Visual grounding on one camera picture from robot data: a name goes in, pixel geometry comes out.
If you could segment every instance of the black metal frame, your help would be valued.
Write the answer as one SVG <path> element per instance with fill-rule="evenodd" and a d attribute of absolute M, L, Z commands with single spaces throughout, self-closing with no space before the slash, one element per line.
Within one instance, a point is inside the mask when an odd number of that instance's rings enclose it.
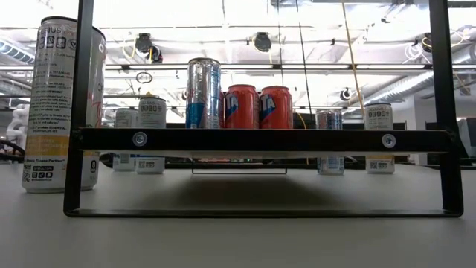
<path fill-rule="evenodd" d="M 459 217 L 463 214 L 463 191 L 458 164 L 456 112 L 451 67 L 450 29 L 447 0 L 430 0 L 431 34 L 437 123 L 436 131 L 359 131 L 359 130 L 150 130 L 150 129 L 85 129 L 86 98 L 89 81 L 89 58 L 92 35 L 93 0 L 80 0 L 78 13 L 77 53 L 74 65 L 71 135 L 66 172 L 64 213 L 70 217 Z M 134 134 L 148 137 L 138 146 Z M 396 139 L 386 147 L 384 135 Z M 205 138 L 201 144 L 190 141 L 190 135 Z M 167 137 L 166 144 L 158 142 Z M 268 140 L 288 143 L 262 143 Z M 246 140 L 244 144 L 228 141 Z M 82 150 L 158 150 L 164 154 L 199 156 L 210 152 L 249 151 L 250 153 L 299 153 L 300 157 L 333 152 L 432 152 L 440 153 L 443 208 L 427 211 L 368 210 L 94 210 L 80 208 Z"/>

